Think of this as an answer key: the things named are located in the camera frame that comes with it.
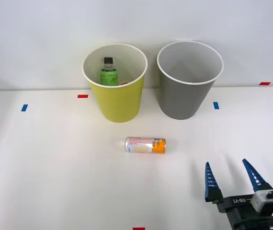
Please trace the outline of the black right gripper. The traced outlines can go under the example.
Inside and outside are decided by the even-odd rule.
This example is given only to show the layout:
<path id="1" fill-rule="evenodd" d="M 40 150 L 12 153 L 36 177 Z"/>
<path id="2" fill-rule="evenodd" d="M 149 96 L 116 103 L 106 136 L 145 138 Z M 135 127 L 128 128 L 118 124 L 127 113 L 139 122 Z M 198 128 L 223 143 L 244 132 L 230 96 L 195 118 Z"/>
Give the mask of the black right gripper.
<path id="1" fill-rule="evenodd" d="M 257 170 L 246 160 L 242 160 L 250 178 L 254 192 L 273 190 Z M 229 196 L 223 198 L 209 162 L 205 164 L 205 201 L 216 202 L 218 211 L 225 213 L 233 230 L 269 230 L 273 219 L 262 219 L 273 215 L 273 202 L 265 204 L 257 212 L 251 204 L 253 195 Z"/>

